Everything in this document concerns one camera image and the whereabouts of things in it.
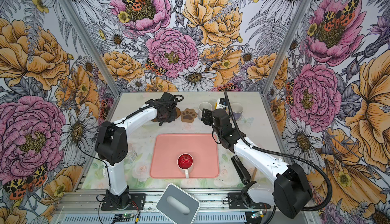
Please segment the matte brown round coaster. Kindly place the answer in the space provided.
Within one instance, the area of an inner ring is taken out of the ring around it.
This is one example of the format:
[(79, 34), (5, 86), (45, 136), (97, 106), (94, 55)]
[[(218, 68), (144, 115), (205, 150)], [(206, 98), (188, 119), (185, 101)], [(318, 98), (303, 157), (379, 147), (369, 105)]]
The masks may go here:
[(179, 118), (180, 115), (181, 115), (181, 110), (178, 107), (176, 107), (176, 117), (175, 118), (176, 119)]

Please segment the lavender mug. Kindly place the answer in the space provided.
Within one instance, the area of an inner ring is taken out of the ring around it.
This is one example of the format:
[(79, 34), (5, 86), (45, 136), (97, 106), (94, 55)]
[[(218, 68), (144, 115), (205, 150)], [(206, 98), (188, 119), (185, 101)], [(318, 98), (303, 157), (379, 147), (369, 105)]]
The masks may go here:
[(240, 103), (232, 103), (231, 104), (233, 116), (236, 121), (240, 120), (243, 113), (243, 106)]

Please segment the brown paw print coaster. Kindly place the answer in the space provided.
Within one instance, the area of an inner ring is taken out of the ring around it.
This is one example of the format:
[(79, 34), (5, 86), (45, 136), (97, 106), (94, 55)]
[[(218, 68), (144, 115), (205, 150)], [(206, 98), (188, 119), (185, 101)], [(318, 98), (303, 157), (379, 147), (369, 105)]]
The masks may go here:
[(193, 123), (197, 118), (198, 114), (194, 109), (186, 108), (181, 112), (181, 121), (185, 123)]

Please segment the red inside white mug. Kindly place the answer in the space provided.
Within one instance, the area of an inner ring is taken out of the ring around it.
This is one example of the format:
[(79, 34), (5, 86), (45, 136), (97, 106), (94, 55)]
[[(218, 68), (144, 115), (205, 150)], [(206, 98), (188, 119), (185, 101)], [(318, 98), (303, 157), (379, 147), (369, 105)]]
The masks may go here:
[(177, 166), (184, 173), (185, 178), (188, 179), (194, 168), (194, 158), (190, 154), (184, 153), (178, 157)]

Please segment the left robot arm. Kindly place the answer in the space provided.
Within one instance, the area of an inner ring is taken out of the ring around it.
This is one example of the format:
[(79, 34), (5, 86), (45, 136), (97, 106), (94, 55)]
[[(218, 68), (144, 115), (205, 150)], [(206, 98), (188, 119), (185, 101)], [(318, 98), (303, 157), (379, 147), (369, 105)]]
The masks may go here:
[(128, 136), (145, 123), (155, 119), (159, 125), (174, 122), (177, 104), (182, 95), (168, 92), (161, 98), (148, 100), (135, 112), (114, 122), (105, 121), (99, 127), (95, 144), (98, 159), (103, 161), (109, 181), (105, 202), (117, 209), (126, 209), (130, 202), (130, 189), (125, 179), (124, 160), (128, 154)]

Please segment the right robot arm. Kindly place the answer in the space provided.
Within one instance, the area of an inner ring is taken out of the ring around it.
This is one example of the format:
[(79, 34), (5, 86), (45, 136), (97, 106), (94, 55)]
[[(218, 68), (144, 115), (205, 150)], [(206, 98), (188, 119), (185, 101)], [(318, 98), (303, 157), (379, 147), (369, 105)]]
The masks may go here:
[(201, 121), (209, 125), (216, 134), (216, 141), (235, 156), (249, 161), (256, 169), (262, 171), (273, 184), (262, 187), (252, 181), (241, 190), (241, 200), (245, 207), (253, 208), (255, 204), (264, 203), (276, 206), (286, 217), (295, 218), (313, 194), (302, 167), (289, 165), (275, 152), (266, 153), (258, 148), (246, 135), (233, 126), (226, 112), (227, 102), (219, 99), (215, 110), (204, 109)]

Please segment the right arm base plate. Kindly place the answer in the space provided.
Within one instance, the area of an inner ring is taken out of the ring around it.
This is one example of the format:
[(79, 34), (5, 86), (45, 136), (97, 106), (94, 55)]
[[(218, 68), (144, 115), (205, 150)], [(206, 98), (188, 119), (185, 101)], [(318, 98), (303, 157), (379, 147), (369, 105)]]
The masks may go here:
[(229, 192), (223, 203), (228, 205), (229, 209), (271, 209), (271, 205), (265, 203), (245, 204), (238, 192)]

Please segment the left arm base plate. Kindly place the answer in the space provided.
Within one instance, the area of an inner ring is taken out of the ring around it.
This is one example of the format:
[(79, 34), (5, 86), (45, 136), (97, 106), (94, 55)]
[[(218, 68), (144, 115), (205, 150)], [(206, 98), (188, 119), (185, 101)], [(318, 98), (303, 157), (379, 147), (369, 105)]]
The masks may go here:
[(116, 211), (116, 210), (143, 210), (146, 194), (129, 194), (125, 196), (109, 196), (103, 201), (101, 210)]

